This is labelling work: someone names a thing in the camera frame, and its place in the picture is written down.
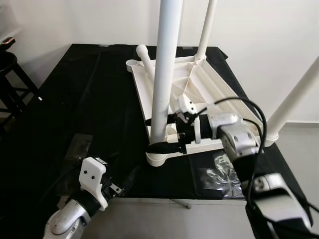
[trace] black cable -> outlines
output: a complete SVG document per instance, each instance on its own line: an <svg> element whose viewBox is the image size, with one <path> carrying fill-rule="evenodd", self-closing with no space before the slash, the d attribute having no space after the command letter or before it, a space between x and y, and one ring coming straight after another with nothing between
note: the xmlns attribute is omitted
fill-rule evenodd
<svg viewBox="0 0 319 239"><path fill-rule="evenodd" d="M319 209L312 203L308 202L307 199L302 198L301 196L299 196L299 194L297 194L294 190L292 190L289 187L290 191L294 194L294 196L299 200L302 201L304 204L307 204L309 207L311 207L312 209L314 209L317 213L319 213Z"/></svg>
<svg viewBox="0 0 319 239"><path fill-rule="evenodd" d="M254 122L254 121L252 121L250 119L243 119L243 121L247 121L247 122L252 123L253 125L255 125L257 130L258 130L259 137L262 138L263 133L261 132L260 126L256 122Z"/></svg>
<svg viewBox="0 0 319 239"><path fill-rule="evenodd" d="M60 174L60 176L55 179L55 181L50 185L50 187L44 192L44 194L42 195L42 197L40 198L39 202L35 205L35 208L37 208L45 199L45 197L49 194L49 192L51 191L51 189L63 178L65 177L67 174L69 174L71 171L73 171L74 169L78 168L79 165L74 165L72 167L70 167L68 170L66 170L64 173Z"/></svg>
<svg viewBox="0 0 319 239"><path fill-rule="evenodd" d="M266 120L266 117L263 113L263 111L258 107L258 105L256 105L254 102L252 102L251 100L247 99L247 98L242 98L242 97L228 97L228 98L224 98L224 99L221 99L221 100L218 100L216 101L214 104L217 105L221 102L224 102L224 101L229 101L229 100L241 100L243 102L246 102L250 105L252 105L258 112L258 114L260 115L261 117L261 120L262 120L262 123L263 123L263 133L262 135L260 136L261 137L261 141L260 141L260 147L259 147L259 150L256 154L256 160L254 162L254 166L253 166L253 173L252 173L252 176L251 176L251 179L249 180L248 182L248 192L247 192L247 205L251 208L251 210L256 213L258 216L262 217L263 219L265 219L266 221L270 222L271 224L273 225L276 225L278 227L281 227L281 228L284 228L286 230L289 230L289 231L292 231L292 232L295 232L297 234L300 234L300 235L304 235L304 236L307 236L307 237L315 237L315 238L318 238L319 239L319 235L317 234L313 234L313 233L310 233L310 232L303 232L303 231L300 231L298 229L295 229L293 227L290 227L290 226L287 226L287 225L283 225L281 223L278 223L278 222L275 222L273 220L271 220L270 218L267 218L265 217L261 212L257 211L256 210L256 207L254 206L254 204L252 203L252 198L251 198L251 192L252 192L252 186L253 186L253 181L255 179L255 171L256 171L256 166L257 166L257 159L258 157L261 155L264 147L265 147L265 141L266 141L266 135L267 135L267 120Z"/></svg>

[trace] chair leg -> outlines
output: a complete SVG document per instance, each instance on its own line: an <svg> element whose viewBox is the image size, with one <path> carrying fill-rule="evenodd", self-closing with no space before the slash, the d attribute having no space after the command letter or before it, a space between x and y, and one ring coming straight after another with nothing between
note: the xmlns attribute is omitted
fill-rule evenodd
<svg viewBox="0 0 319 239"><path fill-rule="evenodd" d="M14 90L10 82L7 80L5 76L2 76L0 78L0 87L3 87L5 91L11 96L11 98L14 100L14 102L19 106L21 110L25 108L25 104L20 99L18 93Z"/></svg>
<svg viewBox="0 0 319 239"><path fill-rule="evenodd" d="M0 87L0 100L4 103L4 105L7 107L7 109L12 113L12 115L17 118L20 116L21 111L19 110L16 103L13 101L13 99L9 96L9 94Z"/></svg>
<svg viewBox="0 0 319 239"><path fill-rule="evenodd" d="M18 64L15 65L13 71L19 76L19 78L30 89L32 93L35 94L38 91L38 88Z"/></svg>

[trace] black cloth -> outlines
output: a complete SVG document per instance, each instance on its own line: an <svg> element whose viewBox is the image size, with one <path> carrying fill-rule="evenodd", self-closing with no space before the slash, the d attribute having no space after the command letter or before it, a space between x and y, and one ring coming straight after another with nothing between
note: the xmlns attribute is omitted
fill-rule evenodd
<svg viewBox="0 0 319 239"><path fill-rule="evenodd" d="M148 49L155 59L156 47ZM176 56L196 51L178 47ZM208 47L206 55L236 94L245 97L225 61L227 56L217 47ZM197 160L195 155L168 159L158 168L147 164L149 142L133 77L126 70L129 59L139 60L136 46L71 45L0 143L0 188L12 195L2 205L21 205L25 197L32 197L28 201L32 208L59 175L75 133L93 135L88 155L107 161L115 182L137 164L142 166L127 197L222 199L218 191L204 193L195 187L190 163ZM282 173L287 184L304 197L277 146L273 144L266 153L267 160L259 166Z"/></svg>

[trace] white 3d-printed part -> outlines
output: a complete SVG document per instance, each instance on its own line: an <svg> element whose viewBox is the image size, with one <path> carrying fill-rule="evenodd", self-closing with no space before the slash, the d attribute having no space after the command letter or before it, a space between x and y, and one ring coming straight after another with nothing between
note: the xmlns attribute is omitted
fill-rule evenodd
<svg viewBox="0 0 319 239"><path fill-rule="evenodd" d="M101 211L108 207L106 199L102 195L101 179L106 172L105 166L92 157L83 159L79 182L81 189L88 191L100 203Z"/></svg>
<svg viewBox="0 0 319 239"><path fill-rule="evenodd" d="M147 74L142 61L129 60L127 63L134 63L128 66L133 74L135 86L138 92L140 105L144 120L152 117L152 102L153 102L153 84ZM152 66L155 68L155 60L151 60ZM220 75L211 67L206 60L195 61L194 56L179 57L175 59L174 75L171 87L171 97L174 99L170 102L177 102L177 98L185 94L194 104L197 111L204 107L208 107L203 114L211 116L221 112L234 112L243 118L253 120L262 126L259 119L250 111L250 109L241 101L227 101L214 106L216 100L237 96L236 93L228 86L228 84L220 77ZM176 105L170 104L173 112L177 109ZM258 136L257 129L254 125L251 126L253 132ZM150 137L151 127L147 126L147 133ZM175 124L166 127L165 141L177 142L177 134ZM200 144L195 142L186 146L187 154L211 151L221 149L222 144L219 139L202 139ZM152 166L161 166L166 159L181 156L181 153L171 153L167 155L158 155L152 159L147 154L147 160Z"/></svg>

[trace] white plastic pipe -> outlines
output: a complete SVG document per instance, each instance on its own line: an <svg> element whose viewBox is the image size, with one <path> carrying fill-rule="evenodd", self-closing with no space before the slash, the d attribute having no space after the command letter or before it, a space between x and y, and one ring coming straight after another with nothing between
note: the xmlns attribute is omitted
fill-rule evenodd
<svg viewBox="0 0 319 239"><path fill-rule="evenodd" d="M319 78L319 58L317 57L304 76L299 80L293 90L281 103L278 109L267 121L268 132L266 147L272 145L278 139L278 132L287 122L290 113L309 89L314 87Z"/></svg>
<svg viewBox="0 0 319 239"><path fill-rule="evenodd" d="M195 60L204 59L206 55L206 49L209 41L209 35L211 27L213 25L217 0L209 0L203 31L201 32L199 47L195 55Z"/></svg>
<svg viewBox="0 0 319 239"><path fill-rule="evenodd" d="M183 0L161 0L150 143L165 138Z"/></svg>
<svg viewBox="0 0 319 239"><path fill-rule="evenodd" d="M148 49L146 48L145 45L138 45L136 48L136 53L138 54L138 56L142 60L144 67L145 67L145 70L148 73L148 75L151 79L151 82L154 86L155 70L154 70L154 67L151 63Z"/></svg>

